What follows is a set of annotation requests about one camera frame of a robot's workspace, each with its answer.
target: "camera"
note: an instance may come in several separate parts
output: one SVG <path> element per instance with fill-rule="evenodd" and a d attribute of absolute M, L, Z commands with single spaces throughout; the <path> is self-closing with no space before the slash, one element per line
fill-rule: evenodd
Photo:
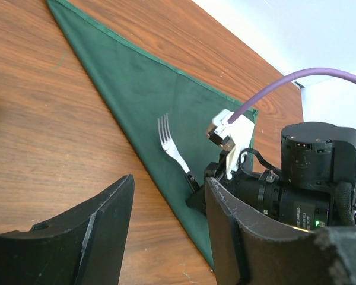
<path fill-rule="evenodd" d="M 208 165 L 205 177 L 216 178 L 262 214 L 308 231 L 354 225 L 356 129 L 323 122 L 288 125 L 281 131 L 281 169 L 257 150 L 245 148 L 230 180 L 224 174 L 227 153 L 223 150 L 219 161 Z M 264 172 L 252 171 L 252 155 Z M 205 214 L 204 187 L 194 189 L 186 203 Z"/>

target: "wood grain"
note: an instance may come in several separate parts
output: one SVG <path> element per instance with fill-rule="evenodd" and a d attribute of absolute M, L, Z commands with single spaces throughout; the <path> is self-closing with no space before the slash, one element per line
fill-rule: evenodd
<path fill-rule="evenodd" d="M 241 101 L 281 76 L 190 0 L 71 2 Z M 287 84 L 255 107 L 255 148 L 279 166 L 281 129 L 302 121 L 300 91 Z M 46 4 L 0 0 L 0 232 L 28 230 L 128 173 L 136 195 L 120 283 L 215 284 Z"/>

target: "fork handle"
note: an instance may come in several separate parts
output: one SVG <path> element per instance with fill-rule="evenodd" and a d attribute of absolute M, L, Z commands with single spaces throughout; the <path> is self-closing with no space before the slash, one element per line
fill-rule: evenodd
<path fill-rule="evenodd" d="M 182 169 L 185 172 L 185 174 L 190 172 L 189 166 L 187 166 L 187 163 L 182 158 L 182 156 L 179 155 L 179 157 L 176 157 L 176 160 L 179 163 L 180 167 L 182 167 Z"/>

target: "purple cable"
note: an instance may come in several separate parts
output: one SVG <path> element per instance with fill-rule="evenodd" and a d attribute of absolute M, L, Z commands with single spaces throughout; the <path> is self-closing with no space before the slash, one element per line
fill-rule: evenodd
<path fill-rule="evenodd" d="M 299 70 L 291 74 L 288 74 L 286 76 L 283 76 L 279 80 L 273 82 L 272 84 L 266 86 L 264 89 L 257 92 L 254 96 L 252 96 L 249 100 L 247 100 L 239 109 L 237 109 L 234 112 L 234 114 L 232 114 L 232 116 L 230 116 L 230 118 L 228 119 L 228 123 L 233 123 L 234 121 L 236 121 L 236 119 L 240 117 L 242 114 L 244 114 L 244 112 L 248 110 L 250 107 L 252 107 L 252 105 L 254 105 L 257 101 L 262 99 L 265 95 L 276 90 L 278 87 L 288 82 L 291 82 L 293 80 L 310 76 L 310 75 L 328 75 L 328 76 L 345 79 L 356 84 L 356 75 L 338 69 L 314 67 L 314 68 Z"/>

